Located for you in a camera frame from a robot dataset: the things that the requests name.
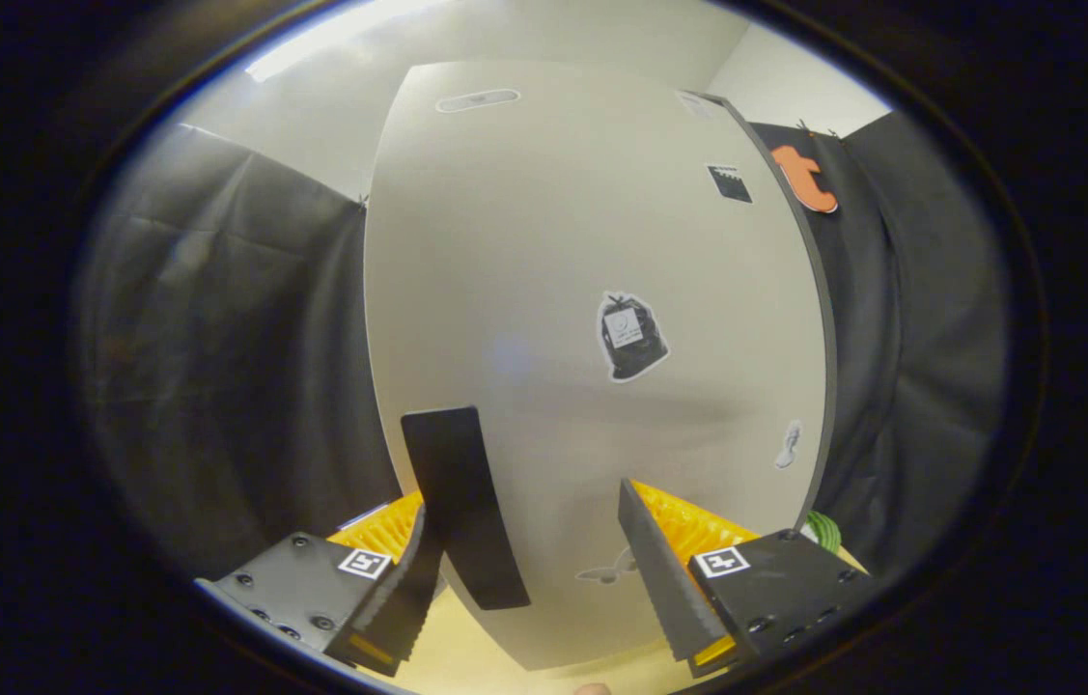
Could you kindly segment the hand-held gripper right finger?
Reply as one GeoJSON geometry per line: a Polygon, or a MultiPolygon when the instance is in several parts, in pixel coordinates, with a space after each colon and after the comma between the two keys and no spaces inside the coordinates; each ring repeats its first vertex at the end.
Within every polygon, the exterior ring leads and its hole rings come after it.
{"type": "Polygon", "coordinates": [[[675,659],[693,677],[757,670],[871,601],[869,572],[786,528],[755,534],[623,479],[618,520],[675,659]]]}

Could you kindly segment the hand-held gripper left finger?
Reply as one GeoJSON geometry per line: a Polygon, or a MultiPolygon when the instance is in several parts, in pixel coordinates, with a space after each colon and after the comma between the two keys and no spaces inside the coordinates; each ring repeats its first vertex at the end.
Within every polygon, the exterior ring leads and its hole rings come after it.
{"type": "Polygon", "coordinates": [[[423,630],[441,557],[415,491],[330,537],[293,532],[225,576],[195,584],[310,651],[395,677],[423,630]]]}

